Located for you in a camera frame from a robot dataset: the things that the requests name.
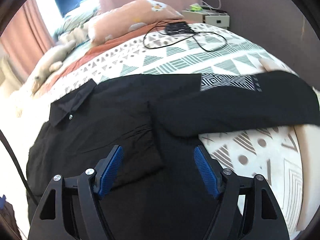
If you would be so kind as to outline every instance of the brown dot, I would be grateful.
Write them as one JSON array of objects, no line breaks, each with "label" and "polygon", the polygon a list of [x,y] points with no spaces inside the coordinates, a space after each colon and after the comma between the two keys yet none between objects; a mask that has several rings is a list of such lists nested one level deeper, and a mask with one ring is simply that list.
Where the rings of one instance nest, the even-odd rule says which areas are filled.
[{"label": "brown dot", "polygon": [[261,146],[261,147],[266,147],[267,146],[267,143],[264,139],[259,139],[258,140],[258,144]]},{"label": "brown dot", "polygon": [[247,165],[248,163],[248,158],[244,155],[239,155],[238,156],[238,161],[242,164],[242,165]]}]

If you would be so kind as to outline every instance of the blue gripper pad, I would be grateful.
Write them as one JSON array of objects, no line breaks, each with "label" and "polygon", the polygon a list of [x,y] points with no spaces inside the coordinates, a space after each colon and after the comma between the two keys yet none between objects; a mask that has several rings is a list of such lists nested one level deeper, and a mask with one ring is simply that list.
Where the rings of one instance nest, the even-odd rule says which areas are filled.
[{"label": "blue gripper pad", "polygon": [[218,179],[199,147],[195,148],[193,158],[208,193],[214,198],[218,198],[220,195],[220,191],[218,189]]},{"label": "blue gripper pad", "polygon": [[100,181],[97,185],[97,194],[100,199],[102,199],[111,190],[112,184],[116,179],[118,169],[123,160],[123,149],[121,146],[118,146],[114,153],[113,151],[114,149],[109,153],[109,155],[113,154],[113,156],[111,157],[101,176],[99,176]]}]

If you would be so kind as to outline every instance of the orange blanket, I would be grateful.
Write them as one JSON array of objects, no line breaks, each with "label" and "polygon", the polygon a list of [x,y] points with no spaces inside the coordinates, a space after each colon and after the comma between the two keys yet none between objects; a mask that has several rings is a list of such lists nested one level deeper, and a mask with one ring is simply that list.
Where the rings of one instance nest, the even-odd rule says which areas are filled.
[{"label": "orange blanket", "polygon": [[[180,22],[181,20],[167,20],[166,22]],[[88,61],[92,60],[93,58],[99,56],[100,54],[102,54],[103,52],[112,49],[128,40],[131,40],[133,38],[139,37],[141,35],[147,34],[147,32],[154,26],[156,26],[158,23],[153,23],[147,26],[144,26],[136,31],[127,33],[126,35],[123,35],[119,38],[113,39],[111,41],[107,41],[105,44],[102,44],[100,46],[91,48],[82,58],[76,60],[75,62],[73,62],[72,64],[70,64],[63,72],[57,74],[56,76],[54,76],[51,80],[50,83],[45,83],[36,93],[37,97],[40,97],[41,95],[45,94],[46,92],[48,92],[52,86],[57,82],[57,80],[61,77],[64,77],[66,75],[68,75],[69,73],[75,71],[76,69],[80,68],[82,65],[86,64]],[[158,27],[158,28],[154,28],[152,31],[158,31],[158,30],[163,30],[163,27]]]}]

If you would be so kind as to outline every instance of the metal screw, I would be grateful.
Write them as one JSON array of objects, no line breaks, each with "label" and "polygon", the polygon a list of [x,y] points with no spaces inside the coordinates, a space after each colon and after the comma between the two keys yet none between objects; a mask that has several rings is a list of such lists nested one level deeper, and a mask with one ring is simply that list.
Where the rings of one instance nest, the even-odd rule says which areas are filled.
[{"label": "metal screw", "polygon": [[53,180],[54,180],[54,181],[58,181],[58,180],[60,180],[60,179],[61,179],[61,175],[56,175],[56,176],[53,177]]},{"label": "metal screw", "polygon": [[257,178],[257,180],[263,181],[263,176],[260,175],[260,174],[258,174],[258,175],[256,176],[256,178]]},{"label": "metal screw", "polygon": [[94,169],[87,169],[86,171],[85,171],[85,174],[87,174],[87,175],[91,175],[91,174],[93,174],[94,173]]},{"label": "metal screw", "polygon": [[232,170],[230,169],[223,169],[223,173],[226,174],[226,175],[230,175],[232,173]]}]

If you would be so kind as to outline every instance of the black cord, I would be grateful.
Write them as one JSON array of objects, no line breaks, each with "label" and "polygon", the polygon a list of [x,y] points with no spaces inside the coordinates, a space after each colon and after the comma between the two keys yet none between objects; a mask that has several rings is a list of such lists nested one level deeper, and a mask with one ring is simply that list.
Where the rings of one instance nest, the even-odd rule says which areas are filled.
[{"label": "black cord", "polygon": [[[175,42],[175,43],[168,44],[168,45],[164,45],[164,46],[161,46],[161,47],[156,47],[156,48],[147,47],[147,46],[145,45],[145,40],[146,40],[146,38],[147,38],[147,35],[148,35],[153,29],[155,29],[155,28],[158,28],[158,27],[166,27],[166,25],[158,25],[159,23],[167,23],[167,24],[169,24],[169,22],[164,22],[164,21],[161,21],[161,22],[156,23],[156,26],[152,27],[152,28],[146,33],[146,35],[144,35],[144,37],[143,37],[142,43],[143,43],[143,46],[144,46],[145,48],[147,48],[147,49],[160,49],[160,48],[165,48],[165,47],[168,47],[168,46],[177,44],[177,43],[179,43],[179,42],[181,42],[181,41],[187,40],[187,39],[189,39],[189,38],[193,38],[201,49],[203,49],[203,50],[206,51],[206,52],[214,52],[214,51],[216,51],[217,49],[222,49],[222,48],[223,48],[224,46],[226,46],[227,43],[228,43],[227,39],[226,39],[225,37],[223,37],[222,35],[218,34],[218,33],[214,33],[214,32],[195,32],[195,31],[193,31],[193,33],[191,33],[191,35],[190,35],[189,37],[183,38],[182,40],[179,40],[179,41],[177,41],[177,42]],[[161,35],[167,35],[166,33],[161,33],[160,31],[157,31],[157,32],[159,32]],[[215,48],[214,50],[207,50],[207,49],[203,48],[203,47],[199,44],[199,42],[196,40],[195,36],[196,36],[198,33],[212,33],[212,34],[215,34],[215,35],[217,35],[217,36],[222,37],[225,42],[224,42],[224,44],[223,44],[222,46],[220,46],[220,47],[218,47],[218,48]]]},{"label": "black cord", "polygon": [[24,175],[23,175],[23,173],[22,173],[22,169],[21,169],[21,167],[20,167],[20,165],[19,165],[19,162],[18,162],[16,156],[14,155],[13,150],[12,150],[10,144],[9,144],[8,141],[7,141],[7,138],[4,136],[4,134],[2,133],[1,130],[0,130],[0,141],[3,143],[4,147],[6,148],[6,150],[7,150],[8,153],[9,153],[9,155],[10,155],[10,157],[11,157],[14,165],[16,166],[17,171],[18,171],[18,173],[19,173],[19,175],[20,175],[20,178],[21,178],[21,180],[22,180],[22,182],[23,182],[23,185],[25,186],[25,188],[26,188],[26,190],[27,190],[27,192],[28,192],[28,195],[30,196],[30,198],[32,199],[32,201],[33,201],[33,202],[36,204],[36,206],[37,206],[37,205],[38,205],[38,201],[36,200],[35,195],[33,195],[33,193],[32,193],[32,191],[31,191],[31,189],[30,189],[30,187],[29,187],[26,179],[24,178]]}]

